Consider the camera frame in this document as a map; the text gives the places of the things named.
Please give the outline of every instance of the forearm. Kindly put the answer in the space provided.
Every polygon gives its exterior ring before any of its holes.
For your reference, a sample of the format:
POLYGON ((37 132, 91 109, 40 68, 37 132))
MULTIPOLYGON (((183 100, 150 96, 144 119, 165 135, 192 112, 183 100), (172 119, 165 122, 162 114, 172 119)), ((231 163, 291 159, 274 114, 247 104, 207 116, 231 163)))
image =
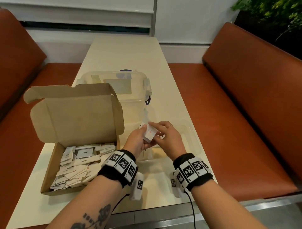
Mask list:
POLYGON ((191 193, 211 229, 266 228, 213 180, 193 187, 191 193))
POLYGON ((121 192, 119 181, 97 176, 54 218, 47 229, 104 228, 121 192))

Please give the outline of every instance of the white table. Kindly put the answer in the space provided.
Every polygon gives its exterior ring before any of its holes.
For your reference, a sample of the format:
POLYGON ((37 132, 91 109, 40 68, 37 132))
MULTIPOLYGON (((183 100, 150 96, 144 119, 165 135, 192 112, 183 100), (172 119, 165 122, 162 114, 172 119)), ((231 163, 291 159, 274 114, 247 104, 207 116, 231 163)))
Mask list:
MULTIPOLYGON (((150 105, 147 106, 148 119, 152 121, 186 120, 193 126, 156 38, 110 34, 95 38, 73 86, 75 86, 76 80, 86 72, 122 69, 143 72, 150 79, 152 99, 150 105)), ((193 132, 198 139, 200 156, 210 167, 194 127, 193 132)), ((7 229, 50 223, 61 209, 75 197, 76 193, 52 197, 40 194, 40 187, 53 147, 54 144, 44 145, 7 229)), ((115 213, 188 202, 188 198, 175 198, 171 193, 167 174, 174 168, 168 158, 164 165, 164 171, 157 173, 154 172, 157 165, 145 168, 145 170, 142 168, 145 173, 145 182, 141 201, 130 202, 125 199, 115 213)))

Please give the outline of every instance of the green leaves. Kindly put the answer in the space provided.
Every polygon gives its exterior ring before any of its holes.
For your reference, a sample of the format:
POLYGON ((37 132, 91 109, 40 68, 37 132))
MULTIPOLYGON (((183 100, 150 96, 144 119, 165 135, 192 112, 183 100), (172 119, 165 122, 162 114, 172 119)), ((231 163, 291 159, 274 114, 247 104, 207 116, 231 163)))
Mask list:
POLYGON ((238 0, 231 9, 248 11, 260 21, 284 26, 289 31, 302 29, 302 0, 238 0))

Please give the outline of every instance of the right hand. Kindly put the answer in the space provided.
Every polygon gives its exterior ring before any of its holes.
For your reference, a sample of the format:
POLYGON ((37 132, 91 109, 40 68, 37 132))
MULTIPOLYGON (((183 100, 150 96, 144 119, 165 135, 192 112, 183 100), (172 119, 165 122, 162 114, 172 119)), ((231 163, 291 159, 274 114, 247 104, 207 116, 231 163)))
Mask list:
POLYGON ((150 126, 153 126, 159 131, 156 136, 153 138, 155 141, 167 154, 168 157, 174 161, 180 155, 183 155, 186 152, 185 146, 182 142, 182 137, 180 133, 171 125, 168 121, 161 121, 159 123, 148 122, 150 126))

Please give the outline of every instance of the tattoo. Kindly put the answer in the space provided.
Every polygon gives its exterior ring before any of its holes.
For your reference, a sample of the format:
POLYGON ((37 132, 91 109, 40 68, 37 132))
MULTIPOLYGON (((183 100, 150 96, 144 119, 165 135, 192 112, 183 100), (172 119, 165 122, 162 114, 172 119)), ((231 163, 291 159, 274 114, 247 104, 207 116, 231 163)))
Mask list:
POLYGON ((98 220, 94 221, 87 213, 83 215, 83 218, 85 223, 74 223, 70 229, 88 229, 88 228, 94 228, 98 229, 101 228, 102 223, 108 218, 108 215, 110 213, 111 205, 108 204, 104 208, 101 208, 99 210, 98 220))

